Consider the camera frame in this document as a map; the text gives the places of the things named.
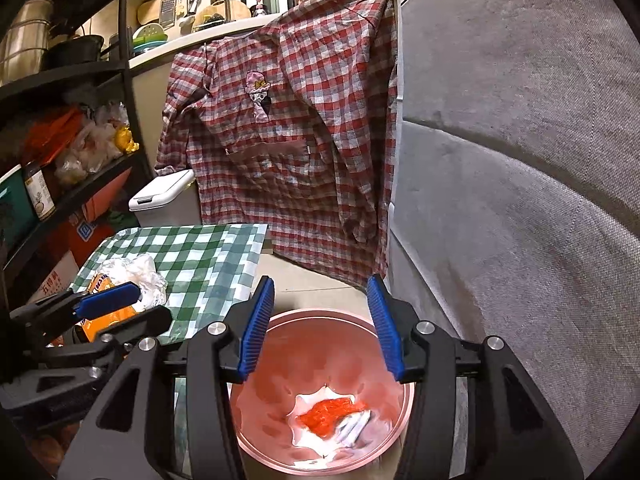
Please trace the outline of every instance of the white trash bin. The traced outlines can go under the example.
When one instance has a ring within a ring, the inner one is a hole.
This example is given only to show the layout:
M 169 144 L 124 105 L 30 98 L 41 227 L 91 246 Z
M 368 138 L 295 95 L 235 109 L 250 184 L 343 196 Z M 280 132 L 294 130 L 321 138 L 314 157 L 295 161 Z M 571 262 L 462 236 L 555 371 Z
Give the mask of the white trash bin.
M 202 225 L 193 170 L 157 176 L 129 200 L 141 227 Z

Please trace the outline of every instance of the tile floor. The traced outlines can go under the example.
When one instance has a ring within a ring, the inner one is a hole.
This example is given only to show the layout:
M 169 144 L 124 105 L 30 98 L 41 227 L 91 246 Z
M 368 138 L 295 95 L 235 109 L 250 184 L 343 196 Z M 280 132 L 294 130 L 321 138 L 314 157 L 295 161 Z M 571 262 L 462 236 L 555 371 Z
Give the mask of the tile floor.
M 338 308 L 370 319 L 367 297 L 356 288 L 317 272 L 303 269 L 272 254 L 262 254 L 254 288 L 263 275 L 270 276 L 276 288 L 274 314 L 295 308 Z M 381 457 L 355 471 L 339 476 L 316 476 L 333 480 L 390 480 L 398 465 L 402 437 Z M 295 480 L 298 476 L 274 471 L 242 454 L 248 480 Z

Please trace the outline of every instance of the metal screw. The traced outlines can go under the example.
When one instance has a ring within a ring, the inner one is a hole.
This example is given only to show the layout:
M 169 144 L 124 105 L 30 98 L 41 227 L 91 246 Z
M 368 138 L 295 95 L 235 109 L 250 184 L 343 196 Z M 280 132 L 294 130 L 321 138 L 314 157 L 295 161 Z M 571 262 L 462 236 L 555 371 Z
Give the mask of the metal screw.
M 436 331 L 436 326 L 431 321 L 419 321 L 415 329 L 421 334 L 429 335 Z
M 221 321 L 216 321 L 207 326 L 207 332 L 211 335 L 220 335 L 226 330 L 226 325 Z
M 504 341 L 495 335 L 487 339 L 486 344 L 491 350 L 502 350 L 504 348 Z
M 101 375 L 102 370 L 100 370 L 100 368 L 98 368 L 97 366 L 92 366 L 91 368 L 89 368 L 89 377 L 97 379 Z
M 152 337 L 145 337 L 138 343 L 138 348 L 140 348 L 143 352 L 151 350 L 154 346 L 156 346 L 156 340 Z

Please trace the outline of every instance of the green checkered tablecloth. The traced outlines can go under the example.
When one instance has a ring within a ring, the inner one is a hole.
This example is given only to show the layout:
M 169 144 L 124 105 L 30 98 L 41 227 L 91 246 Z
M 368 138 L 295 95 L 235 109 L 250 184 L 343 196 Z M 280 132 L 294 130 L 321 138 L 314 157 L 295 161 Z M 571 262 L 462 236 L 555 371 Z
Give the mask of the green checkered tablecloth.
M 192 337 L 249 298 L 267 224 L 125 229 L 104 240 L 72 283 L 85 290 L 108 258 L 149 253 L 168 282 L 166 306 L 174 321 L 162 343 Z

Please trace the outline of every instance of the red plaid apron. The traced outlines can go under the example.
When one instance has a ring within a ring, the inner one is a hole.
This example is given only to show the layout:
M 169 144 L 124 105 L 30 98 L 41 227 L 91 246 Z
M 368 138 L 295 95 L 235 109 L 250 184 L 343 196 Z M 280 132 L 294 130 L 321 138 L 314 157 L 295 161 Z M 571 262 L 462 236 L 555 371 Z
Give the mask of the red plaid apron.
M 386 271 L 396 127 L 392 0 L 311 0 L 174 59 L 159 174 L 193 168 L 203 223 L 363 285 Z

